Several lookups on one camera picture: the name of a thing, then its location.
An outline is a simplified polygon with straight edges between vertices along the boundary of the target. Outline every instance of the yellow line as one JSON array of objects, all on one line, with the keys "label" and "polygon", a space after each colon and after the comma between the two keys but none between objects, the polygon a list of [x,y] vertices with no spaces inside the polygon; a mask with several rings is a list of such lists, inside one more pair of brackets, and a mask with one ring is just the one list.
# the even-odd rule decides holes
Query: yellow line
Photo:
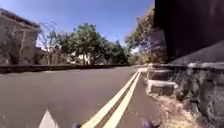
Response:
[{"label": "yellow line", "polygon": [[127,95],[124,97],[124,99],[122,100],[121,104],[118,106],[118,108],[116,109],[116,111],[113,113],[113,115],[111,116],[111,118],[107,121],[107,123],[104,125],[103,128],[116,128],[122,115],[124,114],[130,100],[131,97],[134,93],[135,87],[137,85],[138,79],[140,77],[140,74],[138,74],[137,78],[135,79],[134,83],[131,85],[130,90],[128,91]]},{"label": "yellow line", "polygon": [[116,102],[124,94],[124,92],[128,89],[138,72],[139,71],[137,71],[132,76],[132,78],[126,83],[126,85],[103,108],[101,108],[88,122],[82,125],[82,128],[94,128],[110,111],[110,109],[116,104]]}]

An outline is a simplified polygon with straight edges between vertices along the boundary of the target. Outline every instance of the asphalt road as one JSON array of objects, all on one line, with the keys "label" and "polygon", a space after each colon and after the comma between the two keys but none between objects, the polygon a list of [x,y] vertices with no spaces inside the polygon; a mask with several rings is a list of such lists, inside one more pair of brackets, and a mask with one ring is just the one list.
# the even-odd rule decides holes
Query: asphalt road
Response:
[{"label": "asphalt road", "polygon": [[38,128],[49,110],[61,128],[86,122],[129,80],[136,68],[0,76],[0,128]]}]

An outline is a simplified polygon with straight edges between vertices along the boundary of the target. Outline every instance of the person's foot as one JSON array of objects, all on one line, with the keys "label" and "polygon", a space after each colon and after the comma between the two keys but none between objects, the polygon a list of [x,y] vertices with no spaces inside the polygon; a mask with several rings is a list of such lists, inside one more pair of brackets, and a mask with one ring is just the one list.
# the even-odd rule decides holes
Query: person's foot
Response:
[{"label": "person's foot", "polygon": [[81,124],[74,123],[74,124],[72,125],[72,128],[81,128]]},{"label": "person's foot", "polygon": [[158,125],[153,124],[150,120],[146,120],[142,122],[143,128],[159,128],[161,123]]}]

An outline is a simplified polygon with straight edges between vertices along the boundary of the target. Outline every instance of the building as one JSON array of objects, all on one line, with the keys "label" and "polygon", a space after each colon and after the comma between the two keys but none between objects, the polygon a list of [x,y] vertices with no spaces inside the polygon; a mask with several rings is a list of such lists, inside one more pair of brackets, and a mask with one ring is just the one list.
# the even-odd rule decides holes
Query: building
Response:
[{"label": "building", "polygon": [[155,0],[154,27],[164,30],[170,61],[224,61],[223,0]]},{"label": "building", "polygon": [[33,64],[40,26],[0,8],[0,65]]}]

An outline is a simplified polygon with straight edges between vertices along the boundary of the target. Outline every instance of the step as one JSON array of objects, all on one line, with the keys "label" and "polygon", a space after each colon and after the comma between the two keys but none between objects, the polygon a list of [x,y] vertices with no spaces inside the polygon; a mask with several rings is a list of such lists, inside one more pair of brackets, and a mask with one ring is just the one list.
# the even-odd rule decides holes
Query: step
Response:
[{"label": "step", "polygon": [[146,92],[156,93],[159,95],[172,95],[174,90],[178,88],[175,82],[171,81],[160,81],[160,80],[148,80]]}]

